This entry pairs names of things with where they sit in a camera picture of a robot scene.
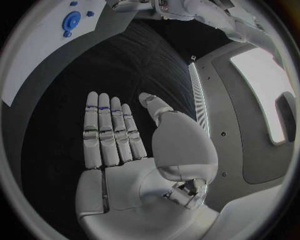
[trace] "screw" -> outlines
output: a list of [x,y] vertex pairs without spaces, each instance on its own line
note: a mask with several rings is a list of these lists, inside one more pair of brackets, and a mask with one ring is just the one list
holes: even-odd
[[88,17],[92,17],[92,16],[95,15],[95,13],[94,13],[93,11],[87,11],[86,15],[87,15]]
[[65,32],[63,33],[63,37],[64,37],[64,38],[69,38],[69,37],[71,37],[71,35],[72,35],[72,33],[71,33],[70,31],[65,31]]
[[76,6],[78,4],[78,1],[71,1],[70,6]]

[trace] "robotic hand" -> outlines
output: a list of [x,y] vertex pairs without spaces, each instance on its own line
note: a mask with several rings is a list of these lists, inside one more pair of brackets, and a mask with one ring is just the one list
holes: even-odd
[[218,170],[211,139],[193,119],[159,97],[141,93],[139,101],[157,125],[154,158],[146,158],[130,107],[106,93],[89,93],[83,129],[87,170],[76,193],[79,218],[138,208],[150,195],[187,209],[203,204]]

